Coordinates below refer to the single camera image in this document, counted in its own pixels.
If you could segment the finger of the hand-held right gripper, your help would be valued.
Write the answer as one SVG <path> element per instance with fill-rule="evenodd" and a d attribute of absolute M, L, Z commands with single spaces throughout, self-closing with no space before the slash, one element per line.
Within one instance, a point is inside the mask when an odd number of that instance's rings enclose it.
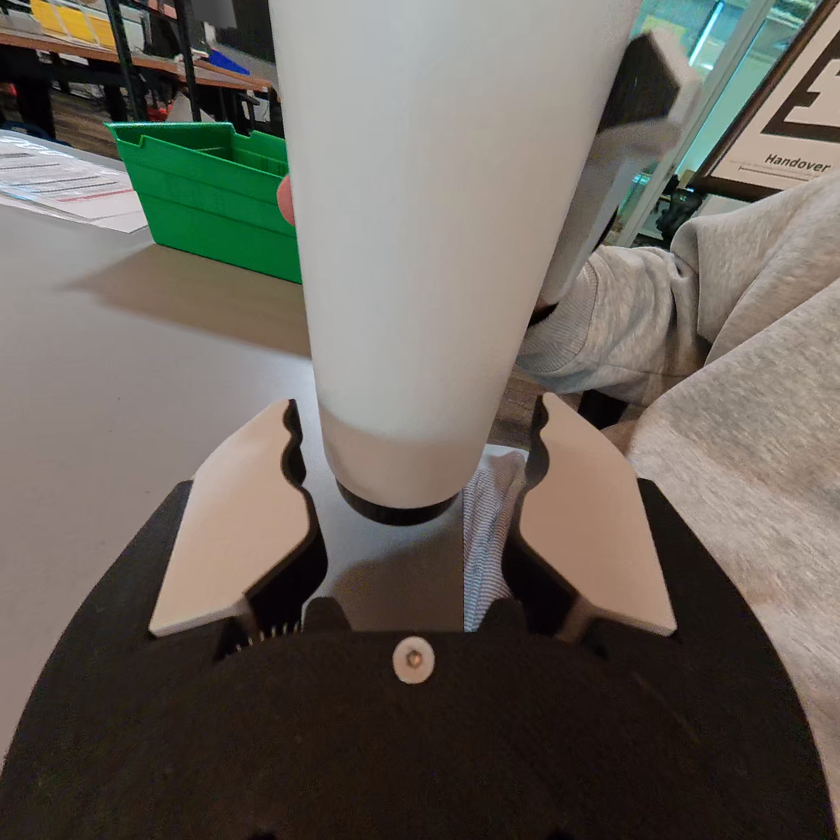
<path fill-rule="evenodd" d="M 640 165 L 671 151 L 697 104 L 701 80 L 673 34 L 652 29 L 626 47 L 594 139 L 594 163 Z"/>

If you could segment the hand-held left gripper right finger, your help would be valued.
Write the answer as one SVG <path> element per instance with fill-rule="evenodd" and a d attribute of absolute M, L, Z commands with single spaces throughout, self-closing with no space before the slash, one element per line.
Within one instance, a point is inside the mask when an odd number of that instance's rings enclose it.
<path fill-rule="evenodd" d="M 575 644 L 600 620 L 677 629 L 634 468 L 551 393 L 534 407 L 501 569 L 533 634 Z"/>

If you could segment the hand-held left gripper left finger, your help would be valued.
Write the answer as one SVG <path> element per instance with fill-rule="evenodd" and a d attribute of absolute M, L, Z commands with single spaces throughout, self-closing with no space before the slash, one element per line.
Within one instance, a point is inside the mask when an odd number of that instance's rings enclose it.
<path fill-rule="evenodd" d="M 304 483 L 297 402 L 270 404 L 192 478 L 149 631 L 166 637 L 234 619 L 246 638 L 302 626 L 328 556 Z"/>

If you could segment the white water bottle black lid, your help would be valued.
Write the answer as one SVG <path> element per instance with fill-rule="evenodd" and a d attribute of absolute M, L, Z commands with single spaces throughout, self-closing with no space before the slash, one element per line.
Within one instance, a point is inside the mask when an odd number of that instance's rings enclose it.
<path fill-rule="evenodd" d="M 270 3 L 322 441 L 367 518 L 474 475 L 640 5 Z"/>

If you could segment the green plastic bin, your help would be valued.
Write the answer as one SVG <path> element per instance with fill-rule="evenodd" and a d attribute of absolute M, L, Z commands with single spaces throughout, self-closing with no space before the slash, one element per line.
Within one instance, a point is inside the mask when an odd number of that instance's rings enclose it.
<path fill-rule="evenodd" d="M 277 204 L 284 139 L 229 122 L 107 127 L 157 245 L 301 284 L 295 228 Z"/>

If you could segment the person's right forearm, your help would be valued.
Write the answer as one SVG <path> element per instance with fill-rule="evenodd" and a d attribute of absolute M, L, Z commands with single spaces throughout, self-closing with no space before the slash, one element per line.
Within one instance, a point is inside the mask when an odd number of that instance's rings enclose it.
<path fill-rule="evenodd" d="M 699 315 L 693 219 L 669 250 L 599 247 L 560 301 L 534 312 L 516 366 L 549 392 L 648 406 L 704 364 Z"/>

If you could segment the large black framed marker sign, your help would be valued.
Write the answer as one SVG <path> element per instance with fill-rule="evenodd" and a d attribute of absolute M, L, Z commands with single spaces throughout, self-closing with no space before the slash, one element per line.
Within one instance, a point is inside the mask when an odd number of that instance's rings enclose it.
<path fill-rule="evenodd" d="M 839 172 L 839 2 L 821 2 L 690 187 L 744 202 Z"/>

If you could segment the striped grey cloth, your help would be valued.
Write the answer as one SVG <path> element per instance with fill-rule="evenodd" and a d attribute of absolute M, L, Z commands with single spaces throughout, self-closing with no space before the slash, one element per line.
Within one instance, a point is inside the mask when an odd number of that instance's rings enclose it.
<path fill-rule="evenodd" d="M 463 489 L 464 630 L 475 632 L 511 590 L 501 570 L 511 520 L 526 483 L 526 453 L 489 445 Z"/>

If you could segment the printed paper sheet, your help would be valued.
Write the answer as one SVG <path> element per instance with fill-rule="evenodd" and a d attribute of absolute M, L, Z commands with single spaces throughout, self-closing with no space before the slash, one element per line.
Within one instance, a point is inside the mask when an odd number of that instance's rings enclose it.
<path fill-rule="evenodd" d="M 120 233 L 148 226 L 124 171 L 2 133 L 1 204 Z"/>

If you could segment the wooden table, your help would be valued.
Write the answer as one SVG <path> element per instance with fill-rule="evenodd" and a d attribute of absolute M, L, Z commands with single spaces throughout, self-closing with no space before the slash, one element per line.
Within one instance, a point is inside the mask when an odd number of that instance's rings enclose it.
<path fill-rule="evenodd" d="M 14 29 L 1 27 L 1 45 L 23 49 L 56 53 L 60 56 L 77 56 L 86 60 L 105 61 L 110 64 L 119 63 L 119 55 L 115 49 L 108 49 L 53 38 L 47 35 L 33 35 L 22 33 Z M 182 62 L 156 56 L 147 56 L 138 52 L 130 55 L 132 66 L 135 68 L 154 70 L 166 76 L 186 82 L 185 67 Z M 194 64 L 196 84 L 205 87 L 225 88 L 237 91 L 258 91 L 268 93 L 277 90 L 277 86 L 268 79 L 247 76 L 232 70 L 217 68 L 205 60 L 198 60 Z"/>

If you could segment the yellow plastic bin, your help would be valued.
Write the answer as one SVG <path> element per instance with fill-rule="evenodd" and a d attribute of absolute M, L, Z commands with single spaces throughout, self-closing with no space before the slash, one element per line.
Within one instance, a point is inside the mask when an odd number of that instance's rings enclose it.
<path fill-rule="evenodd" d="M 105 49 L 116 49 L 106 10 L 84 3 L 58 1 L 30 1 L 29 7 L 34 19 L 48 34 Z"/>

